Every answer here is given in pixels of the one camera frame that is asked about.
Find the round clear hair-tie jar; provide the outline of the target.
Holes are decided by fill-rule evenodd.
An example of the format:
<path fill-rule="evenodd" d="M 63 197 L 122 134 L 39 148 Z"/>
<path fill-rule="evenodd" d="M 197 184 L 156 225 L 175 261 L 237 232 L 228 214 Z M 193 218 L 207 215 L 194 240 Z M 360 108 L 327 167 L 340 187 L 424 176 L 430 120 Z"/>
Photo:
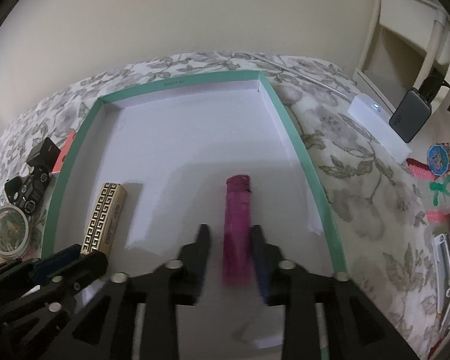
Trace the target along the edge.
<path fill-rule="evenodd" d="M 23 257 L 30 239 L 31 230 L 25 214 L 14 205 L 0 207 L 0 258 Z"/>

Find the magenta lighter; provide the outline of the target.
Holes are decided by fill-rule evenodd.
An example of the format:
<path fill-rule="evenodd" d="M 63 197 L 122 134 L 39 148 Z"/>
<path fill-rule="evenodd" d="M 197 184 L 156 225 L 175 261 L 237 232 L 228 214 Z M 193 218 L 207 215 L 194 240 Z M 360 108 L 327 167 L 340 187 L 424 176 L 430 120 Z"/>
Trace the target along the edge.
<path fill-rule="evenodd" d="M 248 175 L 234 175 L 226 180 L 222 281 L 227 286 L 250 282 L 251 194 Z"/>

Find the black toy car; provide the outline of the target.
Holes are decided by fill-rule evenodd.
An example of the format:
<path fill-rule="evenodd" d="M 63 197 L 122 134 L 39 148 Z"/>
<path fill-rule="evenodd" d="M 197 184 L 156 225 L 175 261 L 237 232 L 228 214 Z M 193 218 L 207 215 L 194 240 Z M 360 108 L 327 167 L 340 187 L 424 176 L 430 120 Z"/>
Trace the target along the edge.
<path fill-rule="evenodd" d="M 25 215 L 32 216 L 40 205 L 50 183 L 50 173 L 43 166 L 35 166 L 27 177 L 19 175 L 7 180 L 4 192 L 11 205 Z"/>

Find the gold black patterned lighter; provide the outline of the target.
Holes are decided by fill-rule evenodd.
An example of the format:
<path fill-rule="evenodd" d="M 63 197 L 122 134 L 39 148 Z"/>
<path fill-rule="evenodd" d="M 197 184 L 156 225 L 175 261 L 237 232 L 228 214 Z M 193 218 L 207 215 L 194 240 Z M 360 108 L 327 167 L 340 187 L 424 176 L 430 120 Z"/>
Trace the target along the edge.
<path fill-rule="evenodd" d="M 86 227 L 82 255 L 94 251 L 110 255 L 126 197 L 127 191 L 120 184 L 107 182 L 101 186 Z"/>

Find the black power adapter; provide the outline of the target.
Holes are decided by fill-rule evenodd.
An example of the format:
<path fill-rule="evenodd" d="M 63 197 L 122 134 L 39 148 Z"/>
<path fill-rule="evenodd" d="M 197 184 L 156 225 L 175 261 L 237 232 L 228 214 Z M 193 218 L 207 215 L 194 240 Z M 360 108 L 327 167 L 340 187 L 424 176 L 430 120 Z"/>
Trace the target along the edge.
<path fill-rule="evenodd" d="M 43 167 L 48 173 L 51 173 L 60 153 L 61 150 L 57 145 L 49 137 L 46 137 L 31 149 L 26 164 L 30 167 Z"/>

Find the floral grey white blanket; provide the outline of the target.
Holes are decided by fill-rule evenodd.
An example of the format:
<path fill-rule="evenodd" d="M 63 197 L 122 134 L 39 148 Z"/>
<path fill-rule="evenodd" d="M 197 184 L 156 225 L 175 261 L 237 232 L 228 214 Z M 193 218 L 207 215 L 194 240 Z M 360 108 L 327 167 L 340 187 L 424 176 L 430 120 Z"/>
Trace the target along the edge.
<path fill-rule="evenodd" d="M 396 163 L 348 115 L 358 93 L 334 63 L 299 56 L 231 51 L 186 53 L 128 64 L 90 76 L 17 117 L 0 138 L 4 182 L 26 170 L 26 154 L 45 137 L 63 143 L 102 95 L 185 74 L 260 70 L 305 143 L 331 203 L 352 277 L 421 359 L 438 340 L 433 225 L 426 194 L 405 163 Z"/>

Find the green rimmed white tray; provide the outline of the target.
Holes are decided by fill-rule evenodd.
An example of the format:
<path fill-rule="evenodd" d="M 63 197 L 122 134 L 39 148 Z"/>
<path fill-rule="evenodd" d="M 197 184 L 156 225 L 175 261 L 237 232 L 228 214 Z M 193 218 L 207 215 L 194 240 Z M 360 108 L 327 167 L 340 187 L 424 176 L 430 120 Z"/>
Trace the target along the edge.
<path fill-rule="evenodd" d="M 206 224 L 211 250 L 194 307 L 178 309 L 182 359 L 278 359 L 284 311 L 257 285 L 222 282 L 227 179 L 251 180 L 251 221 L 285 258 L 330 276 L 346 268 L 332 210 L 298 132 L 257 71 L 170 78 L 99 98 L 55 183 L 42 255 L 83 241 L 101 186 L 127 193 L 109 273 L 136 276 L 174 258 Z"/>

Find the silver hair clip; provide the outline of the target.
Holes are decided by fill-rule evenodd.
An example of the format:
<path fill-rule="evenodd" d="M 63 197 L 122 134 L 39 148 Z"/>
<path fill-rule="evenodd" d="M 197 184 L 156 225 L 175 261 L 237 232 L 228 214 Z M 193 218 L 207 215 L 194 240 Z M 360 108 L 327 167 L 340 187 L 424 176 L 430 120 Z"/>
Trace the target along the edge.
<path fill-rule="evenodd" d="M 433 237 L 433 256 L 437 313 L 440 320 L 444 320 L 450 305 L 450 239 L 447 233 L 439 233 Z"/>

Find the white rectangular device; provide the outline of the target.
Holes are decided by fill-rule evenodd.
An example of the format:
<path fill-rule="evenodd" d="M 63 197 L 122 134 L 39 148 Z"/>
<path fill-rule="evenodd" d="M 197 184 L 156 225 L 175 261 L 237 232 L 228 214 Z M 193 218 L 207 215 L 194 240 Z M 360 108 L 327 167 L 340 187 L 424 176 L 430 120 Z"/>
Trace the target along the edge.
<path fill-rule="evenodd" d="M 391 114 L 374 99 L 366 94 L 356 95 L 349 105 L 348 113 L 385 148 L 398 164 L 409 157 L 410 147 L 389 125 Z"/>

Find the round blue cartoon tin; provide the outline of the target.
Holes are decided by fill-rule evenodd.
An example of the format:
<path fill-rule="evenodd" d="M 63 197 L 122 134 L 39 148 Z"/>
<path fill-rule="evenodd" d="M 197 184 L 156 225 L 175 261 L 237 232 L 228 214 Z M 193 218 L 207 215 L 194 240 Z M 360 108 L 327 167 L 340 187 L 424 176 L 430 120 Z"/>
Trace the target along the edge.
<path fill-rule="evenodd" d="M 431 145 L 427 151 L 427 165 L 435 176 L 450 171 L 450 143 Z"/>

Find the dark grey power bank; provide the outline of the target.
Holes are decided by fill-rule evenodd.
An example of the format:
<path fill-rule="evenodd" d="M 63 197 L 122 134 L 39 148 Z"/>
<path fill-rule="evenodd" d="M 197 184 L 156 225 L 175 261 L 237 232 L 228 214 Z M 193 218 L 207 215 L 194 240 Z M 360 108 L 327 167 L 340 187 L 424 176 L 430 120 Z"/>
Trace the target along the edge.
<path fill-rule="evenodd" d="M 412 88 L 406 92 L 388 124 L 405 143 L 410 143 L 431 114 L 430 102 L 416 88 Z"/>

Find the white wooden shelf unit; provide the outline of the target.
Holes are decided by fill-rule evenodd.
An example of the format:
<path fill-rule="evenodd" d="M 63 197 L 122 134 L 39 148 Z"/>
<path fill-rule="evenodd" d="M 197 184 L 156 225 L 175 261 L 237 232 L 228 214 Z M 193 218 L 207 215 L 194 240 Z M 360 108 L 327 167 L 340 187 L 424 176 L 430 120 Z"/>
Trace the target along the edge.
<path fill-rule="evenodd" d="M 450 81 L 450 16 L 428 0 L 374 0 L 353 80 L 391 112 L 432 72 Z"/>

